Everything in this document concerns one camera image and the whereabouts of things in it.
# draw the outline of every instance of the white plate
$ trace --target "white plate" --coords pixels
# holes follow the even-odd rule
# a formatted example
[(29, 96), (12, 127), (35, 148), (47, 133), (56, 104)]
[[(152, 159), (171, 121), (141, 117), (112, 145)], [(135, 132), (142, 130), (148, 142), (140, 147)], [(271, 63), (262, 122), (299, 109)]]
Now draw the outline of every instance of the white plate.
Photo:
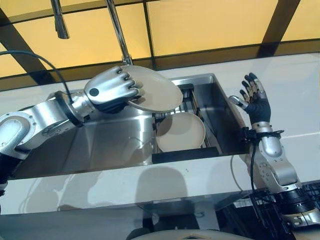
[(205, 140), (206, 128), (199, 117), (180, 112), (166, 117), (156, 133), (156, 142), (163, 152), (198, 149)]
[(156, 71), (142, 66), (121, 66), (131, 78), (143, 83), (145, 94), (137, 100), (129, 101), (129, 105), (153, 113), (165, 113), (181, 105), (181, 90), (169, 79)]

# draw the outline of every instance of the black fingertip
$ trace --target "black fingertip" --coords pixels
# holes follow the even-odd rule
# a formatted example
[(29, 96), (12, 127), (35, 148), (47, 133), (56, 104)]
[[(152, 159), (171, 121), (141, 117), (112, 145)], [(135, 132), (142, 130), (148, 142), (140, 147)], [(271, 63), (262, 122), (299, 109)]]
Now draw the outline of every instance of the black fingertip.
[(249, 73), (249, 77), (252, 78), (253, 80), (257, 79), (257, 76), (254, 75), (252, 72)]
[(242, 81), (241, 83), (242, 83), (242, 85), (243, 85), (245, 88), (249, 88), (249, 87), (250, 87), (249, 84), (246, 83), (245, 81)]
[(245, 75), (245, 76), (244, 76), (244, 79), (247, 80), (248, 82), (253, 81), (253, 79), (252, 79), (250, 76), (248, 76), (248, 75)]

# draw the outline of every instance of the stainless steel sink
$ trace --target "stainless steel sink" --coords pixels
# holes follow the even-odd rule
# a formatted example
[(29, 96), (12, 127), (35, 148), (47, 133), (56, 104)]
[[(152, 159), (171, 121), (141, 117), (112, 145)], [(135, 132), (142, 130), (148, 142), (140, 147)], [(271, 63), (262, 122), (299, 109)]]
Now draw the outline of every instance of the stainless steel sink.
[[(91, 172), (247, 151), (237, 138), (241, 121), (214, 74), (172, 81), (184, 95), (182, 105), (173, 112), (151, 114), (129, 106), (118, 114), (96, 112), (83, 127), (58, 135), (32, 151), (14, 177)], [(157, 127), (167, 115), (178, 112), (195, 113), (204, 121), (205, 141), (199, 149), (161, 152), (155, 141)]]

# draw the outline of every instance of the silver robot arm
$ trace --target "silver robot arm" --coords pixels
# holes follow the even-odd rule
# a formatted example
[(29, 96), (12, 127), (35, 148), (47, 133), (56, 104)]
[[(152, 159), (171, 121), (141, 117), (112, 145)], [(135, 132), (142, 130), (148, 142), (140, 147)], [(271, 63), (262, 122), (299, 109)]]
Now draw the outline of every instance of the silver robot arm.
[(30, 151), (53, 136), (81, 127), (93, 111), (120, 112), (144, 92), (142, 84), (115, 66), (68, 96), (57, 91), (45, 102), (0, 116), (0, 196), (8, 178)]
[(230, 96), (229, 100), (249, 114), (251, 127), (256, 136), (250, 148), (246, 164), (251, 166), (254, 154), (254, 170), (273, 194), (283, 219), (293, 228), (320, 225), (320, 212), (302, 188), (296, 170), (287, 160), (280, 138), (273, 134), (270, 125), (271, 108), (259, 79), (250, 73), (242, 81), (248, 94), (240, 90), (244, 100)]

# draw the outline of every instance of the robot forearm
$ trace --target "robot forearm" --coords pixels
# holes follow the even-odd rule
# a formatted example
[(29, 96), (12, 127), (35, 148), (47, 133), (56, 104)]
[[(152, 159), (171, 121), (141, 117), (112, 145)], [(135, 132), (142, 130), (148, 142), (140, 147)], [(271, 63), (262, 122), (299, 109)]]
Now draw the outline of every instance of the robot forearm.
[(116, 113), (143, 95), (142, 84), (118, 66), (92, 78), (71, 95), (57, 91), (37, 105), (0, 117), (0, 191), (31, 150), (49, 138), (81, 127), (93, 111)]
[(273, 194), (288, 224), (294, 228), (320, 224), (320, 212), (302, 188), (294, 167), (287, 160), (280, 133), (273, 132), (270, 126), (271, 108), (261, 82), (253, 73), (244, 78), (247, 82), (242, 81), (242, 85), (248, 95), (240, 90), (244, 100), (237, 96), (230, 96), (229, 99), (250, 117), (252, 130), (245, 128), (243, 132), (244, 140), (253, 140), (250, 155), (246, 159), (250, 172), (251, 163), (254, 163), (254, 172), (259, 173), (264, 186)]
[[(252, 128), (257, 133), (273, 132), (268, 122), (257, 122)], [(264, 136), (255, 147), (255, 168), (265, 186), (273, 193), (284, 220), (294, 228), (320, 224), (320, 212), (302, 188), (280, 139)]]

